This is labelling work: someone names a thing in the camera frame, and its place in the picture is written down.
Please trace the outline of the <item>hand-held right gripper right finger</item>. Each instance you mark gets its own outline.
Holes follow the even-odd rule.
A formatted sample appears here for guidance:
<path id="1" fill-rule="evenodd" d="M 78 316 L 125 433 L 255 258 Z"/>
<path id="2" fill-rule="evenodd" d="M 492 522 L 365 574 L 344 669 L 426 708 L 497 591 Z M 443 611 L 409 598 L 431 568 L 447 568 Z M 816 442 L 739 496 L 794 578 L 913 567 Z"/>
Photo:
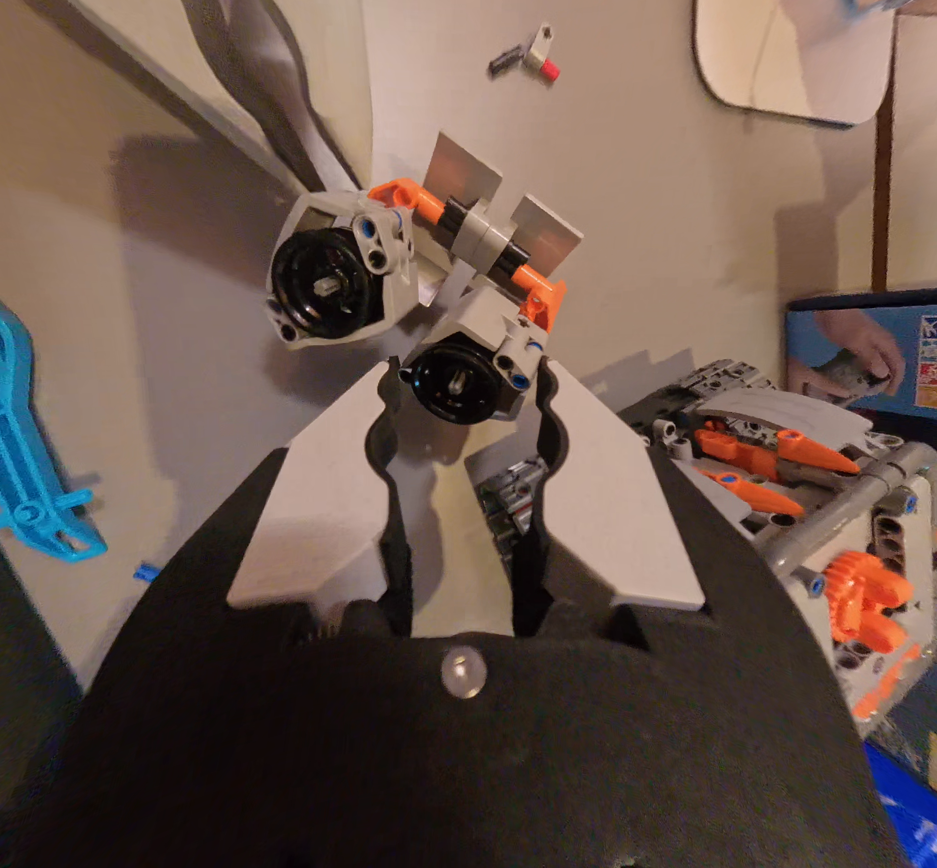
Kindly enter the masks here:
<path id="1" fill-rule="evenodd" d="M 510 569 L 519 638 L 643 640 L 640 613 L 705 607 L 644 441 L 554 359 L 536 382 L 545 474 Z"/>

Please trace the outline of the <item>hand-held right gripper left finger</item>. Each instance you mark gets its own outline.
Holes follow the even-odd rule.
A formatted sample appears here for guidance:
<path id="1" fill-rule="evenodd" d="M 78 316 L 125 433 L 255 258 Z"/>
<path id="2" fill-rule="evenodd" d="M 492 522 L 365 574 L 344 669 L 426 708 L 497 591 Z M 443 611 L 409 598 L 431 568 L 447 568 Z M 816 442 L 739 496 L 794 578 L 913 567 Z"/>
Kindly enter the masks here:
<path id="1" fill-rule="evenodd" d="M 412 633 L 411 549 L 389 474 L 401 405 L 397 361 L 380 361 L 289 444 L 228 590 L 234 609 L 306 604 L 337 626 L 374 602 Z"/>

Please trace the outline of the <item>grey orange twin-motor toy assembly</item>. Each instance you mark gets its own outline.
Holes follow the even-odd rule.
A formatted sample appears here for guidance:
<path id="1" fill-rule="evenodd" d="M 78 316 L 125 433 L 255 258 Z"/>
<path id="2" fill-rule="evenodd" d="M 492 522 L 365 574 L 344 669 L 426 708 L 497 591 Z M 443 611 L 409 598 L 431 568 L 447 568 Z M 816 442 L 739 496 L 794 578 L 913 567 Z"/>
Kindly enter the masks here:
<path id="1" fill-rule="evenodd" d="M 582 233 L 532 195 L 509 219 L 491 205 L 502 174 L 440 132 L 422 182 L 306 192 L 288 212 L 266 276 L 265 311 L 291 351 L 377 338 L 429 307 L 460 265 L 460 294 L 400 379 L 441 420 L 515 418 L 567 292 L 550 280 Z"/>

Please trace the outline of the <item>large grey orange toy vehicle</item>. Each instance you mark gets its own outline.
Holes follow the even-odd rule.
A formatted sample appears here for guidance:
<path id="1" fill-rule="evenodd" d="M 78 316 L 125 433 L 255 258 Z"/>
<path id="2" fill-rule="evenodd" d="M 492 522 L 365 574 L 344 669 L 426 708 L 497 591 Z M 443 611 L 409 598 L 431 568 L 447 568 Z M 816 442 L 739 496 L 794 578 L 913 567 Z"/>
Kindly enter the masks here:
<path id="1" fill-rule="evenodd" d="M 935 450 L 721 360 L 618 412 L 770 563 L 861 737 L 935 652 Z"/>

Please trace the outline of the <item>grey red pin connector piece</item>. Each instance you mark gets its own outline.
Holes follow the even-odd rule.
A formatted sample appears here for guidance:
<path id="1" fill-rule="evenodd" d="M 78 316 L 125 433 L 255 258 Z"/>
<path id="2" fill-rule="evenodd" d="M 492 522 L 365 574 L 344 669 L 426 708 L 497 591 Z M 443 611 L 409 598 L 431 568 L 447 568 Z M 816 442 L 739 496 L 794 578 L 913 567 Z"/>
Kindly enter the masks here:
<path id="1" fill-rule="evenodd" d="M 517 43 L 493 58 L 486 67 L 487 78 L 494 81 L 522 70 L 537 82 L 551 86 L 560 74 L 550 57 L 553 40 L 554 27 L 549 22 L 542 23 L 526 42 Z"/>

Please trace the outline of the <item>blue toy kit box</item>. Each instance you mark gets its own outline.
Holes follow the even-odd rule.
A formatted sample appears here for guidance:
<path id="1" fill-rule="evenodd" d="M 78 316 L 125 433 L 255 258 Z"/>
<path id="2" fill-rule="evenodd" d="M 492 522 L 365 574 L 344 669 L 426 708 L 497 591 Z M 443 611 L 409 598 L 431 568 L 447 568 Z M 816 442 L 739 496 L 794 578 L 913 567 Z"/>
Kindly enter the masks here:
<path id="1" fill-rule="evenodd" d="M 796 300 L 784 323 L 790 392 L 935 423 L 935 288 Z"/>

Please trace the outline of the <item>light blue brick separator tool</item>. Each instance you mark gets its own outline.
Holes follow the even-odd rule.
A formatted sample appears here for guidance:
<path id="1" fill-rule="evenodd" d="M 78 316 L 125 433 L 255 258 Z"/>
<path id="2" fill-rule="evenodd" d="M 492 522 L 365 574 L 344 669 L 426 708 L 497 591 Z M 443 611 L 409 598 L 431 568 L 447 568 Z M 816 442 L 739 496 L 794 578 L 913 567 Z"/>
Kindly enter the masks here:
<path id="1" fill-rule="evenodd" d="M 68 564 L 102 556 L 98 530 L 79 515 L 89 488 L 66 490 L 33 408 L 34 351 L 20 319 L 1 309 L 1 526 Z"/>

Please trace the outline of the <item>white desk lamp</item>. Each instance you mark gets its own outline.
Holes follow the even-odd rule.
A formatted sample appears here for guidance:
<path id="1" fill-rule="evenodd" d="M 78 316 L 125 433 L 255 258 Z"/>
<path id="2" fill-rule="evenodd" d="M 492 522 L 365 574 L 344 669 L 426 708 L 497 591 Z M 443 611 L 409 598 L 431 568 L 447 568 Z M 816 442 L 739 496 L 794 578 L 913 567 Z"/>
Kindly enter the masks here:
<path id="1" fill-rule="evenodd" d="M 863 124 L 884 100 L 901 12 L 933 15 L 935 0 L 694 0 L 695 59 L 727 106 Z"/>

